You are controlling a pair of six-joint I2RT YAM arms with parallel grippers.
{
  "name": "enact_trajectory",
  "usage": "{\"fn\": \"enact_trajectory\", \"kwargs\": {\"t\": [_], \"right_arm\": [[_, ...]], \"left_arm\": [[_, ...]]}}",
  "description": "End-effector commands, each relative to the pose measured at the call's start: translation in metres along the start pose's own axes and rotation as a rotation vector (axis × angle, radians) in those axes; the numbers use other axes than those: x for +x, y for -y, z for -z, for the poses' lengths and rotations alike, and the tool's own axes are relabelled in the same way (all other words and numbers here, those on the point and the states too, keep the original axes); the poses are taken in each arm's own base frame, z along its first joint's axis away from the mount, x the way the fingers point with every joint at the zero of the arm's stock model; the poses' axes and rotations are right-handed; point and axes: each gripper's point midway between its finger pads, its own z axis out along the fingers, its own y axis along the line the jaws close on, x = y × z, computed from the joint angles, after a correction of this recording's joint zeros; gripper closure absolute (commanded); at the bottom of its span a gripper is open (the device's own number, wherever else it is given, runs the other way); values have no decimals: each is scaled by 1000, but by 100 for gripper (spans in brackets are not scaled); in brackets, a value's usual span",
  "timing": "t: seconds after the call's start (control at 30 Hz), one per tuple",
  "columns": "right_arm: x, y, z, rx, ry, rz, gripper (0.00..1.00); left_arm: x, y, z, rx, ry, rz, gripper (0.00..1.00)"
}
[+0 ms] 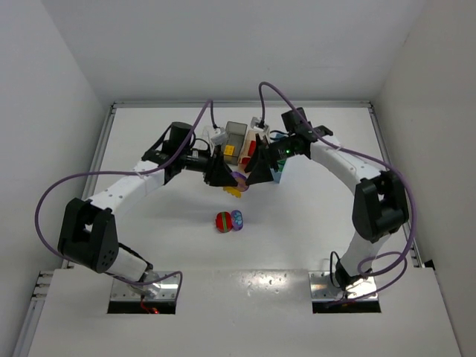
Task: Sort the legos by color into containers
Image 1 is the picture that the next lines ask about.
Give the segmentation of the purple flower print lego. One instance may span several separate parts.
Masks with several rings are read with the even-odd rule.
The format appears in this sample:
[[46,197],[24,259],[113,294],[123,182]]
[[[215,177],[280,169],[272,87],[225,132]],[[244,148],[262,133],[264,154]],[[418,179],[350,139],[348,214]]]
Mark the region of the purple flower print lego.
[[240,210],[233,210],[231,212],[231,223],[235,231],[240,231],[243,228],[243,215]]

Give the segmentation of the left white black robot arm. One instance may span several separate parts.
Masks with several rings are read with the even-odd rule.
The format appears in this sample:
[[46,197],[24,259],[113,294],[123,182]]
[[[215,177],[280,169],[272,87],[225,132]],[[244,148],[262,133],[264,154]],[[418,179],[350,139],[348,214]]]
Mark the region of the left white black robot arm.
[[212,142],[207,149],[197,149],[195,142],[190,124],[174,122],[143,154],[131,173],[86,200],[72,199],[65,208],[59,253],[98,274],[142,283],[152,265],[120,244],[117,221],[182,170],[202,173],[205,184],[211,187],[237,185],[221,145]]

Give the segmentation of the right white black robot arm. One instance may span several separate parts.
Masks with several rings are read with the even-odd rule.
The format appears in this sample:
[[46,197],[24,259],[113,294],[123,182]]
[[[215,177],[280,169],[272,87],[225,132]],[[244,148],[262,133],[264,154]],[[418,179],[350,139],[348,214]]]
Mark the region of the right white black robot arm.
[[395,173],[379,170],[338,148],[332,131],[325,126],[313,127],[303,108],[285,112],[281,117],[287,134],[275,141],[256,139],[254,154],[245,166],[246,184],[271,181],[279,161],[304,155],[328,169],[350,190],[356,232],[331,274],[332,283],[345,289],[371,271],[387,237],[408,221],[404,185]]

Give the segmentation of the yellow curved lego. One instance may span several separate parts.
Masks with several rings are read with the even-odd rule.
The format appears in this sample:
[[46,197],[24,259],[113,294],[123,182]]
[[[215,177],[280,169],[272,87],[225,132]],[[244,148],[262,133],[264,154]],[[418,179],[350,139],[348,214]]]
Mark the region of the yellow curved lego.
[[234,197],[241,198],[242,191],[238,187],[223,187],[222,188],[226,193],[231,194]]

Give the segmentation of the yellow orange bird lego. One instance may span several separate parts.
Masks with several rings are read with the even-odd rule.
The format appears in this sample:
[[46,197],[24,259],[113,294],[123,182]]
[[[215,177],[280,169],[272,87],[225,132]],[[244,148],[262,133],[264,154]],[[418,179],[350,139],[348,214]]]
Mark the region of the yellow orange bird lego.
[[234,146],[227,145],[224,149],[224,155],[232,156],[234,154]]

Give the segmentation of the purple striped oval lego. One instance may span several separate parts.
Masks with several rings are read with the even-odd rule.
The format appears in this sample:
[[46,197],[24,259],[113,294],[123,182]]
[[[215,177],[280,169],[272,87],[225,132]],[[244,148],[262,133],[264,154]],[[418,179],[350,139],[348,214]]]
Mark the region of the purple striped oval lego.
[[247,177],[240,172],[233,171],[231,175],[234,177],[237,185],[235,187],[236,190],[239,192],[245,192],[248,189],[248,185],[246,184]]

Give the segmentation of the red base lego brick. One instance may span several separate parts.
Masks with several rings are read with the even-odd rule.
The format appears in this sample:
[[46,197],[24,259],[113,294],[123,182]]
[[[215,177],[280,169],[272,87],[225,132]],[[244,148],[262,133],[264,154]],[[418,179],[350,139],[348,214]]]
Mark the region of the red base lego brick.
[[248,156],[252,156],[254,154],[254,151],[256,149],[256,141],[250,141],[250,145],[249,145],[249,148],[248,148]]

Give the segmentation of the red round striped lego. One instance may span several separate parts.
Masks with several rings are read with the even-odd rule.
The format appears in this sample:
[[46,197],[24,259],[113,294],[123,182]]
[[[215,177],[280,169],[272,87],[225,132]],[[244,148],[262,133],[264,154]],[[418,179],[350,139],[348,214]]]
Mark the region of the red round striped lego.
[[233,229],[231,214],[223,211],[219,212],[215,218],[216,229],[220,233],[227,233]]

